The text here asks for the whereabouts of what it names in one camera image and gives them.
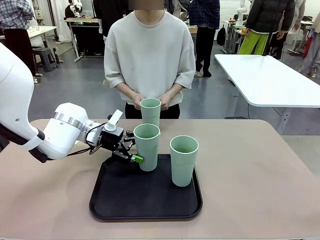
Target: navy plaid shirt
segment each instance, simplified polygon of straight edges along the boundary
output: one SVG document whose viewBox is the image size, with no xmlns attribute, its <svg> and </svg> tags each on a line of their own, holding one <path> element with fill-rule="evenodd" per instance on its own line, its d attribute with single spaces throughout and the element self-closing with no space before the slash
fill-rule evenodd
<svg viewBox="0 0 320 240">
<path fill-rule="evenodd" d="M 0 29 L 28 29 L 34 16 L 28 0 L 0 0 Z"/>
<path fill-rule="evenodd" d="M 189 7 L 190 25 L 219 29 L 220 0 L 193 0 Z"/>
</svg>

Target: black tray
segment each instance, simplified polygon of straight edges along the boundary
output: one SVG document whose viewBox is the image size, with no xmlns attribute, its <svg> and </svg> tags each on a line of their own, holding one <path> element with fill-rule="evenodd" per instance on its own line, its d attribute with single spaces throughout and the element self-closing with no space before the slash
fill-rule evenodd
<svg viewBox="0 0 320 240">
<path fill-rule="evenodd" d="M 159 154 L 155 170 L 138 163 L 123 165 L 107 159 L 101 166 L 89 209 L 100 220 L 188 219 L 202 208 L 196 168 L 191 183 L 178 187 L 171 180 L 169 154 Z"/>
</svg>

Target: neon green pants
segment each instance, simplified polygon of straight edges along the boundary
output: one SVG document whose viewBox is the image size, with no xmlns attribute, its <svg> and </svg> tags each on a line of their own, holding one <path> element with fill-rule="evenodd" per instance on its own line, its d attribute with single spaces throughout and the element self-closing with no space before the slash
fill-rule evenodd
<svg viewBox="0 0 320 240">
<path fill-rule="evenodd" d="M 243 40 L 240 47 L 239 54 L 250 55 L 255 48 L 255 55 L 262 55 L 264 53 L 268 40 L 268 34 L 259 34 L 253 31 L 248 33 Z"/>
</svg>

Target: hand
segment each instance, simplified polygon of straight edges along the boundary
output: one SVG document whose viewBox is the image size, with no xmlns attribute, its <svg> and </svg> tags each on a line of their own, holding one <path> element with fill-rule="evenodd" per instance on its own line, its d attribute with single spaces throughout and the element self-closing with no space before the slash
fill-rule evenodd
<svg viewBox="0 0 320 240">
<path fill-rule="evenodd" d="M 165 93 L 158 97 L 158 99 L 161 101 L 161 110 L 168 110 L 172 97 L 168 93 Z"/>
<path fill-rule="evenodd" d="M 245 35 L 245 36 L 248 36 L 249 32 L 250 32 L 250 28 L 246 28 L 246 29 L 245 29 L 245 34 L 244 34 L 244 35 Z"/>
<path fill-rule="evenodd" d="M 143 99 L 145 99 L 145 97 L 142 96 L 142 95 L 139 94 L 139 93 L 135 93 L 135 94 L 132 96 L 132 101 L 133 101 L 133 104 L 134 104 L 135 109 L 137 109 L 137 110 L 140 110 L 140 109 L 141 109 L 140 103 L 141 103 L 141 101 L 142 101 Z"/>
<path fill-rule="evenodd" d="M 298 31 L 298 29 L 300 28 L 300 24 L 299 23 L 295 23 L 293 26 L 294 31 Z"/>
<path fill-rule="evenodd" d="M 280 30 L 278 32 L 278 35 L 276 36 L 276 39 L 280 40 L 280 39 L 282 39 L 284 37 L 284 35 L 285 35 L 285 31 Z"/>
</svg>

